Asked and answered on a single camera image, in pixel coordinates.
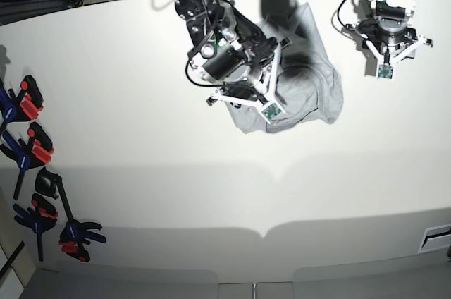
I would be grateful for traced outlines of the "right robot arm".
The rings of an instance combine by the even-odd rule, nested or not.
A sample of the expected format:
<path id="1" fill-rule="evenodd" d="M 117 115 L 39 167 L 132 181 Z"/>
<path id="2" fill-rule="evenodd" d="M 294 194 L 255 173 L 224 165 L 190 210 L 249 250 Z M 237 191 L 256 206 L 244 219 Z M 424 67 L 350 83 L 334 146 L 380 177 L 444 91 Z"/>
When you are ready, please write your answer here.
<path id="1" fill-rule="evenodd" d="M 250 21 L 229 0 L 175 0 L 192 41 L 185 76 L 200 88 L 226 97 L 267 103 L 266 69 L 278 41 Z"/>

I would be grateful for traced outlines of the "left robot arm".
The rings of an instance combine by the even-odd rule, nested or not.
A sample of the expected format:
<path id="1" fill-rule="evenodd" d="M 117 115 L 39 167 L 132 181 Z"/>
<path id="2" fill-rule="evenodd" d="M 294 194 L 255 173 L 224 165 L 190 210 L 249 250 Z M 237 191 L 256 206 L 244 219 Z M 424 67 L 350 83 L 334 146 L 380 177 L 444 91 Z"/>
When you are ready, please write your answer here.
<path id="1" fill-rule="evenodd" d="M 415 0 L 367 0 L 371 15 L 360 23 L 364 33 L 383 56 L 390 59 L 416 41 L 416 30 L 411 21 L 416 9 Z"/>

